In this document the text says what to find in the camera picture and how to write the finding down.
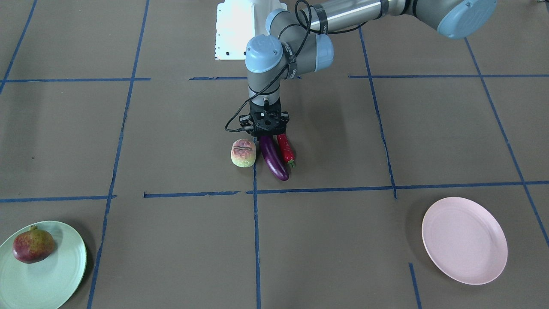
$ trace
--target floor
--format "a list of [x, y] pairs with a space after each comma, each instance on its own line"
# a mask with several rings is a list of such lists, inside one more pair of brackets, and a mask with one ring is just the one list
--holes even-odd
[[[248, 92], [243, 61], [214, 60], [218, 2], [0, 1], [0, 239], [81, 234], [62, 308], [549, 307], [545, 3], [500, 0], [466, 40], [411, 16], [332, 36], [330, 68], [282, 82], [281, 182], [231, 163]], [[500, 223], [493, 282], [427, 255], [448, 196]]]

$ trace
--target purple eggplant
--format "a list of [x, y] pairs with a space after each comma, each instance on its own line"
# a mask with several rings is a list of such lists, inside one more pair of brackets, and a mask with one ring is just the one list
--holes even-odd
[[273, 173], [276, 178], [282, 181], [288, 180], [288, 171], [286, 170], [286, 166], [278, 155], [277, 147], [275, 145], [275, 142], [273, 141], [273, 137], [260, 136], [259, 147], [261, 148], [261, 153], [263, 154], [263, 158], [265, 159], [267, 166], [271, 170], [271, 173]]

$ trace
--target blue tape line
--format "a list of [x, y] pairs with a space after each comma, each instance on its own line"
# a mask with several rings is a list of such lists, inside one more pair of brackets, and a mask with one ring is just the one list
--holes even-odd
[[193, 77], [189, 78], [189, 80], [240, 80], [240, 79], [248, 79], [245, 76], [219, 76], [219, 77]]
[[259, 261], [259, 222], [257, 219], [257, 171], [256, 171], [256, 163], [254, 163], [254, 234], [255, 234], [255, 292], [256, 292], [256, 302], [257, 302], [257, 309], [261, 309], [261, 275], [260, 275], [260, 261]]
[[187, 196], [216, 196], [216, 195], [235, 195], [240, 191], [218, 191], [218, 192], [187, 192], [187, 193], [160, 193], [160, 194], [143, 194], [144, 198], [157, 197], [187, 197]]
[[413, 290], [414, 290], [414, 293], [416, 293], [417, 309], [422, 309], [421, 299], [419, 298], [419, 290], [417, 289], [416, 273], [413, 270], [412, 263], [408, 263], [408, 266], [410, 267], [410, 275], [412, 276]]
[[[527, 185], [549, 185], [548, 180], [527, 181]], [[395, 186], [397, 190], [409, 189], [444, 189], [459, 187], [498, 187], [498, 186], [522, 186], [521, 181], [510, 181], [501, 183], [472, 183], [472, 184], [433, 184], [433, 185], [401, 185]], [[312, 189], [276, 189], [258, 190], [258, 194], [283, 194], [283, 193], [310, 193], [310, 192], [344, 192], [344, 191], [383, 191], [391, 190], [392, 186], [370, 186], [370, 187], [328, 187]], [[246, 194], [253, 194], [254, 191], [246, 191]]]
[[440, 184], [440, 185], [409, 185], [396, 186], [397, 189], [442, 189], [453, 187], [498, 187], [498, 186], [522, 186], [520, 181], [512, 181], [508, 183], [475, 183], [475, 184]]
[[82, 200], [106, 200], [106, 199], [107, 199], [107, 195], [60, 196], [60, 197], [23, 197], [23, 198], [0, 198], [0, 203], [82, 201]]
[[549, 185], [549, 180], [527, 181], [527, 185]]
[[481, 76], [485, 78], [547, 78], [549, 74], [487, 74]]
[[[312, 189], [278, 189], [258, 190], [258, 194], [280, 194], [280, 193], [312, 193], [312, 192], [346, 192], [346, 191], [381, 191], [392, 190], [392, 186], [371, 186], [371, 187], [328, 187]], [[246, 194], [253, 194], [254, 191], [246, 191]]]
[[122, 127], [120, 129], [120, 135], [118, 139], [118, 147], [116, 149], [116, 157], [114, 160], [114, 166], [113, 166], [113, 179], [110, 183], [109, 188], [109, 195], [107, 198], [107, 205], [105, 207], [105, 216], [103, 217], [103, 231], [101, 235], [101, 244], [99, 246], [99, 250], [97, 251], [97, 257], [96, 257], [96, 265], [93, 269], [93, 278], [92, 278], [92, 286], [89, 291], [89, 298], [88, 298], [88, 306], [87, 309], [92, 308], [92, 301], [93, 301], [93, 294], [95, 292], [96, 283], [97, 283], [97, 274], [99, 272], [99, 263], [101, 261], [101, 254], [103, 253], [103, 244], [105, 242], [105, 231], [107, 230], [107, 216], [109, 215], [110, 211], [110, 203], [113, 196], [114, 191], [114, 184], [116, 181], [116, 172], [118, 170], [118, 162], [120, 160], [120, 152], [122, 150], [122, 141], [124, 139], [124, 126], [126, 124], [126, 118], [128, 116], [128, 108], [130, 107], [130, 100], [132, 97], [132, 90], [133, 90], [133, 82], [136, 77], [136, 71], [137, 71], [137, 62], [139, 61], [139, 53], [141, 51], [141, 43], [143, 41], [143, 33], [145, 32], [145, 22], [147, 21], [147, 12], [149, 10], [149, 2], [150, 0], [147, 0], [145, 4], [145, 12], [143, 13], [143, 22], [141, 23], [141, 32], [139, 33], [139, 41], [137, 43], [137, 50], [136, 50], [136, 56], [135, 61], [133, 62], [133, 71], [132, 71], [132, 77], [130, 80], [130, 87], [128, 89], [128, 96], [126, 99], [126, 107], [124, 108], [124, 117], [122, 118]]
[[[480, 75], [485, 78], [547, 78], [549, 74], [489, 74]], [[367, 79], [368, 75], [347, 75], [350, 79]], [[372, 75], [372, 78], [478, 78], [479, 75]]]
[[32, 15], [34, 14], [34, 9], [36, 8], [36, 2], [37, 0], [34, 0], [32, 3], [32, 8], [29, 13], [29, 17], [27, 18], [27, 22], [25, 24], [25, 27], [23, 28], [23, 32], [21, 33], [21, 36], [19, 37], [19, 42], [17, 42], [17, 46], [15, 47], [15, 51], [13, 52], [12, 59], [9, 61], [8, 69], [5, 71], [4, 79], [2, 80], [2, 83], [0, 84], [0, 94], [2, 94], [2, 91], [4, 90], [4, 85], [6, 80], [8, 79], [9, 73], [12, 70], [13, 62], [15, 61], [15, 57], [17, 56], [17, 52], [19, 51], [19, 47], [21, 47], [21, 43], [23, 42], [23, 38], [25, 37], [25, 33], [27, 33], [27, 29], [29, 28], [29, 24], [31, 22]]
[[511, 143], [509, 142], [509, 139], [507, 138], [507, 134], [505, 133], [505, 129], [503, 128], [503, 125], [501, 124], [501, 120], [499, 115], [497, 114], [496, 107], [494, 105], [494, 102], [492, 100], [492, 96], [490, 95], [490, 91], [488, 91], [488, 87], [486, 85], [486, 82], [484, 81], [484, 78], [482, 77], [482, 73], [480, 72], [479, 65], [477, 63], [477, 59], [475, 58], [475, 55], [473, 53], [473, 50], [471, 49], [471, 45], [469, 44], [469, 41], [467, 38], [465, 38], [465, 43], [467, 44], [467, 48], [469, 49], [469, 53], [471, 54], [471, 57], [473, 58], [473, 63], [475, 64], [475, 68], [477, 69], [477, 72], [480, 76], [480, 80], [482, 81], [482, 85], [484, 87], [484, 91], [486, 92], [486, 96], [488, 97], [488, 101], [490, 102], [490, 106], [492, 108], [492, 112], [494, 113], [494, 117], [497, 120], [497, 125], [500, 127], [501, 134], [503, 135], [503, 138], [505, 139], [505, 143], [507, 144], [507, 148], [509, 149], [509, 153], [511, 154], [511, 158], [513, 159], [513, 163], [515, 165], [515, 168], [517, 169], [517, 173], [520, 177], [520, 180], [524, 186], [524, 191], [526, 192], [526, 195], [528, 197], [528, 200], [530, 201], [530, 205], [532, 206], [532, 210], [534, 211], [534, 215], [536, 216], [537, 223], [540, 226], [541, 232], [545, 238], [545, 242], [547, 246], [549, 247], [549, 237], [547, 236], [547, 231], [545, 230], [544, 224], [541, 221], [540, 215], [537, 212], [536, 205], [534, 204], [534, 200], [532, 199], [532, 196], [530, 195], [530, 190], [528, 190], [528, 186], [526, 184], [526, 181], [524, 181], [524, 177], [522, 175], [522, 172], [520, 171], [520, 167], [517, 162], [517, 158], [514, 155], [513, 148], [511, 147]]
[[387, 149], [387, 141], [385, 140], [385, 133], [383, 132], [383, 124], [381, 122], [381, 115], [379, 113], [379, 106], [377, 103], [376, 89], [374, 88], [374, 81], [372, 79], [372, 72], [370, 71], [370, 63], [368, 61], [368, 53], [366, 52], [366, 44], [364, 43], [364, 37], [362, 36], [362, 29], [358, 29], [358, 35], [360, 36], [360, 42], [362, 44], [362, 52], [364, 53], [364, 61], [366, 62], [366, 70], [368, 71], [368, 80], [370, 81], [370, 89], [372, 90], [372, 97], [374, 100], [374, 107], [376, 108], [376, 116], [379, 123], [379, 131], [381, 133], [381, 140], [383, 141], [383, 147], [385, 148], [385, 156], [387, 157], [387, 166], [389, 167], [389, 176], [391, 177], [391, 186], [393, 186], [393, 194], [396, 196], [395, 178], [393, 176], [393, 169], [391, 167], [391, 159], [389, 157], [389, 149]]
[[[6, 82], [78, 82], [78, 81], [131, 81], [131, 78], [65, 78], [65, 79], [8, 79]], [[150, 78], [134, 78], [133, 80], [150, 80]]]

